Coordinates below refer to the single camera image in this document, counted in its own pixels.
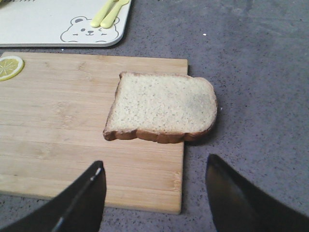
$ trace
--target gray countertop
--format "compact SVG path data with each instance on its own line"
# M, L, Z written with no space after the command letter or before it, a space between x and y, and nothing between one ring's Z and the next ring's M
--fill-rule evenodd
M309 216L309 4L307 0L134 0L110 48L4 51L186 58L218 98L216 127L185 145L180 215L105 208L101 231L214 232L205 186L210 153ZM46 201L0 195L0 227Z

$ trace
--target wooden cutting board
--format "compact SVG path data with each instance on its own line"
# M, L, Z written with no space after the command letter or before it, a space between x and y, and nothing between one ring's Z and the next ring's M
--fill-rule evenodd
M187 74L187 60L15 53L25 61L0 82L0 192L50 199L95 160L106 206L178 214L183 143L105 141L121 71Z

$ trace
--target bear cartoon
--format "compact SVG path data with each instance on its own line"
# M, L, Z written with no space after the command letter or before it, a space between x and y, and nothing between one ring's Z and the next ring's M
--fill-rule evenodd
M63 42L98 43L112 41L119 35L116 28L116 24L119 22L118 17L108 29L102 27L93 28L90 26L90 22L91 19L84 16L73 18L71 26L61 34L60 39Z

